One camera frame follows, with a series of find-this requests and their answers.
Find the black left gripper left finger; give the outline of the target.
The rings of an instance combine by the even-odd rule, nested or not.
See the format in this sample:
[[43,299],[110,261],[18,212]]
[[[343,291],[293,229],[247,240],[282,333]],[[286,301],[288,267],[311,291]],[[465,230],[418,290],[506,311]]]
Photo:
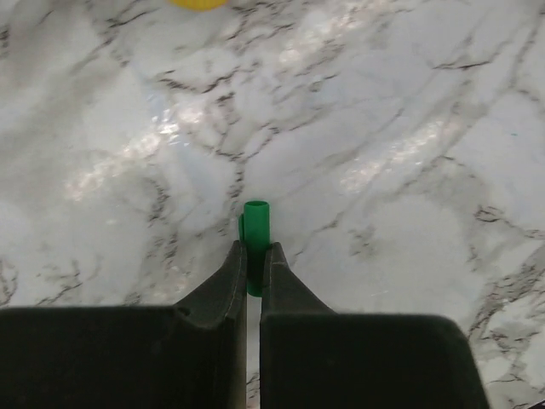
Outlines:
[[4,408],[242,408],[245,247],[170,305],[5,308]]

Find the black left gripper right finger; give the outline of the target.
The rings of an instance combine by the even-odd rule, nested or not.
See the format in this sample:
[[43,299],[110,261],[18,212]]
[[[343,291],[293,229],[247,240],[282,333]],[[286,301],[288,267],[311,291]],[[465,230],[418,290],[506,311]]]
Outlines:
[[260,323],[264,408],[486,408],[458,325],[429,314],[337,313],[267,252]]

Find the green marker cap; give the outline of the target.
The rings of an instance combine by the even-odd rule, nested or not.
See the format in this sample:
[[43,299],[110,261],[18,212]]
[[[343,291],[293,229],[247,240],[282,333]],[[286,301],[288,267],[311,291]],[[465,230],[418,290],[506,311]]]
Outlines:
[[247,292],[253,297],[261,297],[264,263],[271,243],[268,202],[251,200],[244,204],[238,218],[238,236],[247,252]]

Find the yellow framed whiteboard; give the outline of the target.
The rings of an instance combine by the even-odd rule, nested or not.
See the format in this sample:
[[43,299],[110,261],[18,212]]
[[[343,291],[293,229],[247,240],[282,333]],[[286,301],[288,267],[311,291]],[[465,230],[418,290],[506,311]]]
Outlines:
[[225,5],[227,0],[169,0],[169,2],[192,11],[210,11]]

